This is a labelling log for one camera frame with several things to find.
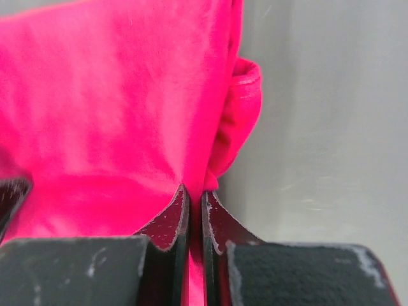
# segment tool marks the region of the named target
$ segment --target velvet texture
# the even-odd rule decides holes
[[[241,23],[242,0],[90,0],[0,19],[0,173],[34,182],[4,241],[131,235],[184,183],[189,304],[203,305],[199,198],[261,108]]]

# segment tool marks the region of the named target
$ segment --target scratched black surface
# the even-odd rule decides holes
[[[2,306],[135,306],[146,237],[14,240],[0,249]]]

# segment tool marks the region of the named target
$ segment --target black plastic part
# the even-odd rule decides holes
[[[0,252],[0,305],[135,306],[146,237],[28,239]]]
[[[135,236],[12,240],[0,248],[0,305],[183,305],[188,225],[180,186]]]
[[[230,305],[226,243],[262,244],[221,205],[215,192],[201,198],[206,305]]]
[[[359,245],[229,244],[232,305],[392,306],[381,263]]]
[[[31,183],[21,177],[0,181],[0,241],[31,187]]]
[[[364,247],[266,243],[215,192],[203,195],[201,213],[206,305],[398,305],[383,266]]]

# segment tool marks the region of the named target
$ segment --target pink garment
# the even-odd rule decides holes
[[[183,182],[190,305],[203,305],[199,198],[261,107],[237,59],[242,0],[90,0],[0,19],[0,173],[34,188],[18,237],[131,235]]]

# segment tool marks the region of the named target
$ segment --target pink fabric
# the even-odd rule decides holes
[[[183,182],[203,305],[198,200],[261,106],[241,18],[242,0],[91,0],[0,19],[0,172],[34,182],[5,241],[130,235]]]

